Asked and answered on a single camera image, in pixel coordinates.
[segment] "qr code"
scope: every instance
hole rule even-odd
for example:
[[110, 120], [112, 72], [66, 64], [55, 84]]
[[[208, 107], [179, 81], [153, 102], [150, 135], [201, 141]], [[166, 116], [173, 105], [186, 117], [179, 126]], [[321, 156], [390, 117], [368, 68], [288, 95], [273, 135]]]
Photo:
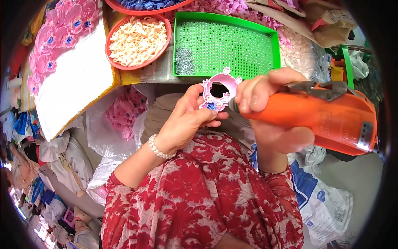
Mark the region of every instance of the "qr code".
[[336, 208], [334, 210], [334, 217], [336, 218], [336, 220], [339, 222], [343, 222], [346, 211], [347, 210], [345, 210], [344, 208]]

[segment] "green perforated tray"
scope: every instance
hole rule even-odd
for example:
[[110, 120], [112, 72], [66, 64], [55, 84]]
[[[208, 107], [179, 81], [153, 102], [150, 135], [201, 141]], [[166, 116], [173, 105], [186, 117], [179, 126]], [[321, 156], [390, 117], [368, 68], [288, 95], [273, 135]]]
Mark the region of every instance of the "green perforated tray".
[[[176, 74], [176, 49], [193, 52], [192, 75]], [[281, 67], [278, 33], [263, 25], [232, 16], [177, 12], [174, 22], [174, 76], [213, 76], [224, 67], [243, 79]]]

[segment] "pearl bracelet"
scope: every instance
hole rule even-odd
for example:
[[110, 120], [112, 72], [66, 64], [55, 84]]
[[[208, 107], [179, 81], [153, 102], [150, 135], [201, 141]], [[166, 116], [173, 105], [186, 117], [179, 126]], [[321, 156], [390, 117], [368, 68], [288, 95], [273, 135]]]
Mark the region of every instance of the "pearl bracelet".
[[161, 158], [164, 158], [164, 159], [171, 159], [171, 158], [175, 157], [176, 154], [177, 154], [177, 152], [174, 153], [174, 154], [172, 154], [172, 155], [168, 155], [168, 154], [164, 154], [163, 152], [160, 152], [160, 151], [158, 150], [158, 148], [157, 148], [156, 145], [155, 145], [155, 137], [156, 137], [156, 136], [157, 136], [157, 134], [154, 134], [154, 135], [152, 135], [152, 136], [149, 138], [149, 146], [150, 146], [150, 149], [151, 149], [158, 157], [161, 157]]

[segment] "woman's right hand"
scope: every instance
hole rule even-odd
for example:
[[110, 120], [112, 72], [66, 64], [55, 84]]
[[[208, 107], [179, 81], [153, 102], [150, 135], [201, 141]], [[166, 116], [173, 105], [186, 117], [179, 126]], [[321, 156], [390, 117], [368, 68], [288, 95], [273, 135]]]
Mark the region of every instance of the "woman's right hand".
[[[267, 106], [268, 98], [280, 91], [288, 91], [283, 84], [294, 81], [306, 81], [299, 72], [284, 67], [268, 72], [267, 76], [258, 75], [238, 85], [235, 102], [240, 105], [241, 113], [261, 112]], [[287, 154], [303, 150], [313, 144], [315, 136], [307, 127], [286, 129], [258, 120], [250, 120], [257, 144]]]

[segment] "pile of screws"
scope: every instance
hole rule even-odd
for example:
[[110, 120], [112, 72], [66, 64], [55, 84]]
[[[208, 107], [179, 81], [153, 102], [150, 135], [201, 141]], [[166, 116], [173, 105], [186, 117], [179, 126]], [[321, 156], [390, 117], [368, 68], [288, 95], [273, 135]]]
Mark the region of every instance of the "pile of screws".
[[176, 74], [193, 75], [195, 71], [195, 58], [192, 57], [192, 51], [186, 48], [176, 49]]

